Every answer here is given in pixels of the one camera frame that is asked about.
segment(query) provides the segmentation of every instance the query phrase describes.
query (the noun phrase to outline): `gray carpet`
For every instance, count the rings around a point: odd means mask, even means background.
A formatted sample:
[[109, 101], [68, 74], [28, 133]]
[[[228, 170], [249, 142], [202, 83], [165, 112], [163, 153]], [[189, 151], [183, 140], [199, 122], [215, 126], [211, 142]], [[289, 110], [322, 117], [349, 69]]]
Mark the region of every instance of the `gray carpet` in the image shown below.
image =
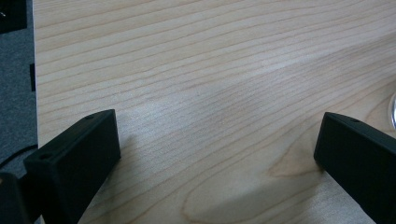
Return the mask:
[[[35, 91], [30, 64], [35, 62], [32, 0], [27, 0], [27, 29], [0, 34], [0, 162], [37, 144]], [[23, 153], [0, 172], [21, 177]]]

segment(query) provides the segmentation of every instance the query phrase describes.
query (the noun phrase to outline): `black cable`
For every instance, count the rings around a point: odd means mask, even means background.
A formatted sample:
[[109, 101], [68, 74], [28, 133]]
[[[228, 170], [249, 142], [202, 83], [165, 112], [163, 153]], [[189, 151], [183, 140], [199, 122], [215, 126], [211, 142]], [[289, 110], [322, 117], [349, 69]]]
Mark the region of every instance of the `black cable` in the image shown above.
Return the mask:
[[21, 154], [33, 150], [33, 149], [37, 149], [38, 145], [32, 145], [29, 147], [25, 147], [19, 151], [16, 151], [14, 154], [12, 154], [11, 156], [9, 156], [8, 158], [6, 158], [4, 161], [2, 161], [0, 163], [0, 169], [3, 169], [3, 167], [5, 167], [9, 162], [13, 161], [15, 158], [19, 157]]

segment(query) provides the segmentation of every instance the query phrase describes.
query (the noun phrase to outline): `black object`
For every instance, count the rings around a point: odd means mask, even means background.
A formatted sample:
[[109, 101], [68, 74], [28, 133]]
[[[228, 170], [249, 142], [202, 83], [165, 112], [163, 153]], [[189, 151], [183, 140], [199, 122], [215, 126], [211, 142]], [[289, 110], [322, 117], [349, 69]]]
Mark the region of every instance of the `black object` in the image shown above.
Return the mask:
[[32, 91], [35, 91], [35, 64], [31, 63], [29, 65], [29, 70], [30, 70], [30, 86], [32, 88]]
[[26, 0], [0, 0], [0, 34], [26, 27]]
[[24, 160], [27, 174], [18, 183], [0, 174], [0, 223], [30, 223], [26, 217], [41, 214], [48, 224], [78, 223], [119, 159], [115, 111], [81, 119]]
[[396, 139], [325, 113], [315, 160], [376, 223], [396, 223]]

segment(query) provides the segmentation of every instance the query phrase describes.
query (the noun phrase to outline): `light wood surface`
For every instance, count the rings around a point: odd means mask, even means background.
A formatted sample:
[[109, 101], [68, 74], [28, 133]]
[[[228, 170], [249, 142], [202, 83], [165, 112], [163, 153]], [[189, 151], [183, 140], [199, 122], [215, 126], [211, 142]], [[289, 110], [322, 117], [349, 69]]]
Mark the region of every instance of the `light wood surface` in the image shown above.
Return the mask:
[[395, 1], [35, 0], [34, 15], [39, 144], [117, 111], [122, 159], [80, 223], [373, 223], [313, 150], [325, 111], [394, 136]]

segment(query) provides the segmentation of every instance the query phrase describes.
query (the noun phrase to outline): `wooden table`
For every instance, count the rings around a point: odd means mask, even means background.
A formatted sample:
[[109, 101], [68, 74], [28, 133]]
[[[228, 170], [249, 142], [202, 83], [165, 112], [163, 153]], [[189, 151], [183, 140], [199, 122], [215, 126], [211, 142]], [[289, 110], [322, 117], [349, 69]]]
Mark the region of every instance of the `wooden table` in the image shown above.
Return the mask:
[[391, 133], [395, 1], [34, 7], [39, 144], [117, 111], [122, 159], [80, 223], [373, 222], [313, 150], [325, 111]]

